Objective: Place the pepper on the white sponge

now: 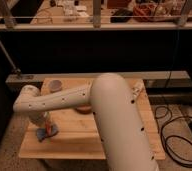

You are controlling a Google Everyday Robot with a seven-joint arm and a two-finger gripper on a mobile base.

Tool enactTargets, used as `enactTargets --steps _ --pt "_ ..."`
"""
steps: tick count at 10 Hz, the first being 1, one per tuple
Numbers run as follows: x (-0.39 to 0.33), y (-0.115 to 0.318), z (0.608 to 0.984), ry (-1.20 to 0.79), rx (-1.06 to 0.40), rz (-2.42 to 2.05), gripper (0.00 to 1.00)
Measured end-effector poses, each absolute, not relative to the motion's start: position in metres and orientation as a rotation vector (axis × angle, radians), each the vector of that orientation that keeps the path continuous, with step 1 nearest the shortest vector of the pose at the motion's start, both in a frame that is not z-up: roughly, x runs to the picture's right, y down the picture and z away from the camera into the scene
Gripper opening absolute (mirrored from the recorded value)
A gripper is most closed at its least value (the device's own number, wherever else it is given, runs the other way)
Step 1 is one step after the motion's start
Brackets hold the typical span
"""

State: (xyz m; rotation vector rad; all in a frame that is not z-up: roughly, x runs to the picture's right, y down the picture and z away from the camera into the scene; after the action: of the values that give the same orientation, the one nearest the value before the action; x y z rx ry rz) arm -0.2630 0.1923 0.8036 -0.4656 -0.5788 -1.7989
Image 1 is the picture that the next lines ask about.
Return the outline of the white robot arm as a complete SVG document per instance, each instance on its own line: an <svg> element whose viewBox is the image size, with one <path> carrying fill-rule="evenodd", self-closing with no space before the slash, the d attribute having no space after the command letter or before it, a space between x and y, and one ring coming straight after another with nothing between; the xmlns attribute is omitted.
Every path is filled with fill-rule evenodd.
<svg viewBox="0 0 192 171"><path fill-rule="evenodd" d="M133 91L119 74L103 73L90 83L48 95L26 85L13 110L34 115L87 104L92 107L109 171L159 171Z"/></svg>

